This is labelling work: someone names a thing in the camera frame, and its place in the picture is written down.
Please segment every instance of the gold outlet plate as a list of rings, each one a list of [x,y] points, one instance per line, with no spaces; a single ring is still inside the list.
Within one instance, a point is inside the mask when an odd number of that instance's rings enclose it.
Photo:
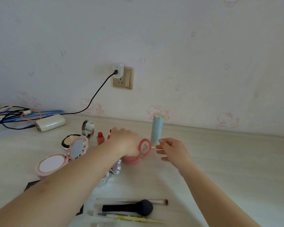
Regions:
[[[133,88],[133,68],[127,68],[124,67],[124,74],[120,79],[113,78],[113,87],[117,88],[124,88],[124,89],[132,89]]]

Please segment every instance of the wallpaper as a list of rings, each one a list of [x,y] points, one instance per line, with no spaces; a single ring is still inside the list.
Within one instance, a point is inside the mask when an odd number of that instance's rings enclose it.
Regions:
[[[0,105],[284,136],[284,0],[0,0]]]

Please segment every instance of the yellow pen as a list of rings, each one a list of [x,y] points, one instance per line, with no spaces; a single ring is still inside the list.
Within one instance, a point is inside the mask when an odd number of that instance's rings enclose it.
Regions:
[[[164,223],[164,221],[148,219],[148,218],[145,218],[145,217],[135,217],[135,216],[124,215],[124,214],[98,213],[98,216],[111,218],[111,219],[127,220],[127,221]]]

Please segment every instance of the blue cylindrical tube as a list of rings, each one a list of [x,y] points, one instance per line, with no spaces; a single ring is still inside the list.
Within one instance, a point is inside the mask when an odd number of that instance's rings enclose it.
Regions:
[[[153,126],[151,128],[151,146],[159,144],[161,138],[161,130],[164,121],[164,115],[161,113],[155,113],[153,118]]]

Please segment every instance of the person's right arm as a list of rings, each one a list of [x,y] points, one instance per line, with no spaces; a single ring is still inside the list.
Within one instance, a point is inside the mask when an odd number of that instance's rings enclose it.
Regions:
[[[181,141],[166,138],[159,142],[157,153],[167,155],[161,159],[179,170],[210,227],[260,226],[198,169]]]

